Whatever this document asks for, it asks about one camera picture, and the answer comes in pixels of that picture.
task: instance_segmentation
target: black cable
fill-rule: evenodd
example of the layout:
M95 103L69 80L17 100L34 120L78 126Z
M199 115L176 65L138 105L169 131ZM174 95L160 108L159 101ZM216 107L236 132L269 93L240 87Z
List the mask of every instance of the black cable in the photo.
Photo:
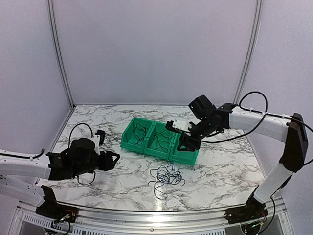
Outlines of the black cable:
M266 96L265 96L262 92L259 92L259 91L252 91L252 92L248 92L247 94L245 94L244 97L243 97L243 98L240 100L240 102L239 102L239 107L240 107L242 101L243 101L248 95L254 94L254 93L256 93L256 94L261 94L261 95L263 96L263 98L264 98L264 100L265 100L265 113L264 113L263 117L261 118L261 120L258 122L258 124L257 124L252 130L250 130L250 131L248 131L248 132L246 132L246 133L244 133L244 134L242 134L242 135L235 136L235 137L232 137L232 138L229 138L229 139L226 139L226 140L222 140L222 141L202 141L202 140L199 140L199 139L190 137L189 135L185 134L184 132L180 132L180 133L181 133L182 135L184 135L184 136L186 136L186 137L192 139L192 140L201 141L201 142L203 142L203 143L223 143L223 142L226 142L226 141L232 141L232 140L235 140L235 139L238 139L238 138L241 138L241 137L244 137L244 136L247 136L247 135L251 134L253 131L255 131L256 128L258 128L258 127L261 125L261 123L262 123L262 121L265 119L265 116L267 115L267 111L268 111L268 99L266 98Z
M92 179L92 181L90 182L90 183L80 183L79 182L79 176L77 175L77 182L80 184L80 185L91 185L92 183L93 183L93 181L95 180L95 178L96 178L96 172L95 171L93 171L93 179Z
M68 138L68 148L69 148L69 146L70 146L70 137L71 137L71 135L72 135L72 133L73 133L73 130L74 130L77 126L80 126L80 125L85 125L85 126L87 126L87 127L90 129L91 138L93 137L92 129L91 129L91 127L90 127L88 124L86 124L86 123L78 123L78 124L77 124L76 126L74 126L74 127L72 128L72 130L70 131L69 138Z
M262 96L264 97L265 105L266 105L266 107L265 107L265 113L264 113L262 119L260 120L260 122L259 122L252 130L250 130L249 132L244 133L244 134L242 134L242 135L235 136L235 137L232 137L232 138L229 138L229 139L226 139L226 140L222 140L222 141L202 141L202 140L200 140L200 141L203 142L203 143L222 143L222 142L232 141L232 140L234 140L234 139L247 136L247 135L251 134L253 131L255 131L256 128L258 128L258 127L260 126L260 124L262 123L262 121L264 120L264 118L265 118L266 115L272 116L272 117L276 117L276 118L284 118L284 119L292 120L292 121L294 121L294 122L296 122L296 123L298 123L298 124L300 124L300 125L305 126L306 128L308 128L308 129L313 133L313 129L312 129L309 125L305 124L305 123L302 122L302 121L299 121L299 120L294 119L294 118L292 118L292 117L286 117L286 116L282 116L282 115L278 115L278 114L269 114L269 113L267 113L267 111L268 111L268 99L267 99L267 97L266 97L262 92L259 92L259 91L252 91L252 92L248 92L247 94L245 94L244 97L243 97L243 98L240 100L240 102L239 102L239 107L240 107L241 109L243 109L243 110L245 110L245 111L249 111L249 112L251 111L251 112L254 112L254 113L259 113L259 114L262 114L262 113L263 113L262 111L250 110L250 109L247 109L247 108L244 108L244 107L241 106L242 101L243 101L248 95L250 95L250 94L260 94L260 95L262 95ZM189 135L187 135L187 134L186 134L185 132L183 132L183 131L180 131L179 133L182 134L182 135L184 135L184 136L186 136L186 137L188 137L188 138L190 138L190 139L192 139L192 140L199 141L199 139L190 137ZM313 159L311 159L311 160L308 161L307 163L304 163L303 166L306 166L306 165L308 165L308 164L311 164L312 162L313 162Z
M181 172L179 169L175 170L175 166L173 162L169 163L167 166L161 165L158 169L150 170L150 175L155 180L149 181L148 184L151 182L154 183L155 197L159 200L164 200L168 197L167 193L158 190L158 188L162 187L165 184L177 185L183 181L183 184L181 186L184 186L186 181L182 178L181 174L183 174L183 172ZM161 197L157 196L156 191L161 194Z
M217 132L215 132L215 133L213 133L213 134L207 135L206 137L207 137L207 138L208 138L208 137L212 137L212 136L218 135L219 133L223 133L223 131L222 131L222 132L217 131Z
M41 153L34 156L34 157L25 157L25 156L7 154L7 153L0 153L0 156L15 157L15 158L22 158L22 159L30 159L30 158L36 159L36 158L41 157L44 154L44 152L45 152L45 149L43 148L43 149L41 149Z
M69 232L70 232L71 225L70 225L70 222L69 222L68 220L65 220L65 221L68 223L68 230L67 230L65 233L63 233L63 234L59 234L59 232L53 231L53 230L51 230L51 231L46 231L45 228L44 228L44 231L45 231L46 233L50 234L50 235L67 235L67 234L69 234Z
M267 226L261 231L261 232L259 232L259 234L261 234L261 233L263 233L269 226L270 226L270 224L273 222L273 220L274 220L274 217L275 217L275 213L276 213L276 205L275 205L275 202L274 202L274 199L273 199L273 196L272 197L270 197L271 199L272 199L272 202L273 202L273 205L274 205L274 213L273 213L273 217L272 217L272 219L270 220L270 222L267 224Z
M155 148L154 150L161 149L164 153L167 153L167 152L168 152L168 148L163 147L163 146L161 145L161 142L166 143L166 144L169 145L170 142L168 142L168 141L170 141L170 140L175 136L174 134L173 134L172 136L170 136L170 135L171 135L171 133L170 133L169 131L167 131L167 130L163 130L162 132L156 132L154 138L153 138L153 139L150 141L150 143L148 144L148 148L151 148L152 143L156 140L156 148ZM165 137L168 141L160 140L160 139L159 139L159 136Z
M260 94L261 96L263 96L264 100L265 100L265 112L268 111L268 99L267 97L262 93L262 92L259 92L259 91L252 91L252 92L248 92L247 94L244 95L244 97L241 98L241 100L239 101L239 108L243 109L243 110L246 110L246 111L250 111L250 109L247 109L247 108L244 108L241 106L241 103L243 102L243 100L251 95L251 94ZM262 112L261 111L258 111L258 110L252 110L253 112L255 113L259 113L261 114Z
M139 130L139 131L142 131L142 132L143 132L142 137L139 137L139 135L136 134L136 130ZM139 123L137 123L137 124L136 124L136 127L133 129L133 135L136 137L137 142L133 142L132 144L133 144L133 145L137 145L137 146L139 146L139 147L142 147L143 141L144 141L144 139L145 139L147 133L148 133L148 128L147 128L147 127L144 127L144 126L142 126L142 125L140 125Z

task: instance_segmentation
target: tangled wire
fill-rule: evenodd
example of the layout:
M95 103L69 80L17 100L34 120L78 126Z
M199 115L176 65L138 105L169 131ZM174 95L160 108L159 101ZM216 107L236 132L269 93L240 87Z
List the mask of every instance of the tangled wire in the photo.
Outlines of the tangled wire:
M151 148L151 145L154 141L156 141L156 148L154 148L154 150L162 150L164 153L168 152L168 148L162 146L161 143L169 145L171 139L175 136L174 133L170 133L167 130L164 130L162 132L157 132L154 136L154 138L150 141L150 143L148 144L148 147Z
M148 128L140 125L139 123L136 124L136 127L133 129L133 134L137 139L136 142L133 142L133 145L137 145L139 147L143 146L143 141L147 135Z
M160 166L158 169L150 170L150 175L155 180L151 180L149 183L153 182L154 185L154 194L157 199L164 200L168 197L167 193L159 190L163 185L177 185L183 181L181 186L184 186L186 181L182 178L183 172L179 169L175 170L174 163L169 163L167 166Z

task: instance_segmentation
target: aluminum frame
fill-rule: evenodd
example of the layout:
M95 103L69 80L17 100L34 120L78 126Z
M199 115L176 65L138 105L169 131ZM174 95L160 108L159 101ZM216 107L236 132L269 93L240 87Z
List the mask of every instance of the aluminum frame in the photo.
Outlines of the aluminum frame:
M253 20L253 28L251 32L250 42L248 46L248 51L246 54L246 60L244 63L243 70L241 72L239 84L237 87L237 91L235 93L235 97L233 100L234 104L238 104L242 95L242 92L244 90L244 86L246 83L246 78L248 76L250 63L253 57L253 53L256 47L256 43L258 40L259 30L260 30L260 24L261 24L261 14L262 14L262 6L263 6L263 0L257 0L256 7L255 7L255 13L254 13L254 20Z
M64 67L61 49L60 49L58 30L57 30L55 14L54 14L53 0L47 0L47 7L48 7L48 14L49 14L51 35L52 35L52 40L53 40L53 47L54 47L55 55L57 57L57 63L58 63L58 67L59 67L59 71L61 75L62 84L64 87L65 94L67 96L68 104L70 108L74 108L75 104L74 104L73 97L69 88L67 73Z
M285 235L293 235L290 222L286 214L286 207L281 197L274 199L276 215L279 216ZM224 211L227 208L205 209L196 211L120 211L78 206L79 212L76 223L72 224L69 234L111 234L111 235L134 235L134 234L189 234L200 235L212 231L222 231L229 225L224 219ZM273 215L273 203L267 202L269 215ZM15 211L9 235L19 234L22 222L30 222L45 228L50 227L52 219L35 214L36 207L19 202Z

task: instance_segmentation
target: white part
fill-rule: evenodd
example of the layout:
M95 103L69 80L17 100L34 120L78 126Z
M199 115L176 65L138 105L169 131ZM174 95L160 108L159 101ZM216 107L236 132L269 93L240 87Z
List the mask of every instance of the white part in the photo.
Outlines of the white part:
M33 157L31 154L8 152L0 149L1 153L18 156ZM49 157L45 154L36 159L21 159L0 155L0 174L2 175L25 175L48 179L51 169Z
M278 164L254 192L254 198L260 203L265 203L281 185L293 175L282 164Z
M100 155L100 149L99 149L99 146L100 146L100 135L94 135L92 141L95 143L96 147L94 148L94 151Z
M240 107L235 107L229 114L229 127L245 131L252 130L262 119L264 114L245 111ZM286 142L288 126L290 120L280 117L265 116L264 120L253 132L272 137L280 142Z
M40 206L45 201L44 190L40 186L25 183L9 175L0 175L0 192L35 207Z
M186 121L174 120L173 127L181 131L189 132L189 128L191 128L192 125Z

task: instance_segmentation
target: wire bundle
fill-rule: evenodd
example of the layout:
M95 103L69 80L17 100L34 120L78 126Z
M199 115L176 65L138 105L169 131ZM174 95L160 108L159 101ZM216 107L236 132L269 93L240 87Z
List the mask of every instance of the wire bundle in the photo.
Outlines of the wire bundle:
M163 136L163 137L165 137L168 141L170 141L170 140L175 136L175 134L172 133L172 136L170 136L170 135L171 135L170 132L167 131L167 130L164 130L164 131L162 131L162 132L156 132L154 138L150 141L148 147L151 148L151 145L152 145L153 141L156 140L156 148L154 148L154 150L160 149L160 150L162 150L164 153L167 153L167 152L168 152L168 148L163 147L163 146L161 145L161 142L167 143L167 144L169 144L169 142L160 140L160 139L159 139L159 136Z
M93 138L93 132L92 132L92 128L86 124L86 123L78 123L77 125L75 125L72 130L70 131L70 134L69 134L69 137L68 137L68 148L70 148L70 139L71 139L71 136L72 136L72 133L74 131L74 129L80 125L84 125L86 127L88 127L90 129L90 133L91 133L91 138ZM77 182L80 184L80 185L91 185L93 183L93 181L95 180L96 178L96 172L95 171L92 171L93 172L93 180L90 182L90 183L81 183L79 182L79 175L76 175L77 176Z
M148 133L148 128L137 123L136 127L133 129L133 134L136 137L137 142L133 142L132 144L137 145L139 147L142 147L143 141L144 141L147 133Z
M159 188L163 185L177 185L180 182L183 182L181 186L184 186L186 181L182 178L182 174L183 172L181 172L179 169L175 170L174 163L169 163L167 166L162 165L158 169L150 170L150 175L155 180L151 180L149 183L154 183L154 194L156 198L159 200L164 200L168 197L167 193L159 190Z

